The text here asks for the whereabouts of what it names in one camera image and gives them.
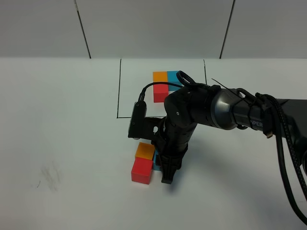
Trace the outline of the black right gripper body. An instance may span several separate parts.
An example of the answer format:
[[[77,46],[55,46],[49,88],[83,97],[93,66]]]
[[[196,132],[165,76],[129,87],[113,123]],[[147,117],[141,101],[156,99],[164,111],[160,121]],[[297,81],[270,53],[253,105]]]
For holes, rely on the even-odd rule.
[[[159,139],[151,143],[161,156],[183,158],[196,126],[196,123],[191,123],[186,127],[180,127],[172,122],[169,116],[166,116],[162,122]]]

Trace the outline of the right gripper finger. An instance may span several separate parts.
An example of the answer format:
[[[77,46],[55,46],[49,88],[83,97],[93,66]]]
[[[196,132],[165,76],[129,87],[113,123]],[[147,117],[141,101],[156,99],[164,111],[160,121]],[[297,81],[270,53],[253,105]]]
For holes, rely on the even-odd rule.
[[[171,184],[177,170],[181,168],[182,158],[161,156],[162,183]]]
[[[160,154],[156,155],[155,165],[156,166],[161,166],[161,155]]]

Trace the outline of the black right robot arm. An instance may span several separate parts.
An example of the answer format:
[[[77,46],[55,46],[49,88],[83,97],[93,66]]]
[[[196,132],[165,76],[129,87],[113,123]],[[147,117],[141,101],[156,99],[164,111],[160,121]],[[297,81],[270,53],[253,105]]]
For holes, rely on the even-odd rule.
[[[223,130],[252,128],[268,138],[290,139],[298,166],[307,168],[307,102],[275,99],[267,94],[253,96],[243,89],[183,87],[166,97],[166,117],[162,137],[166,145],[159,151],[162,182],[171,184],[181,168],[189,139],[196,125]]]

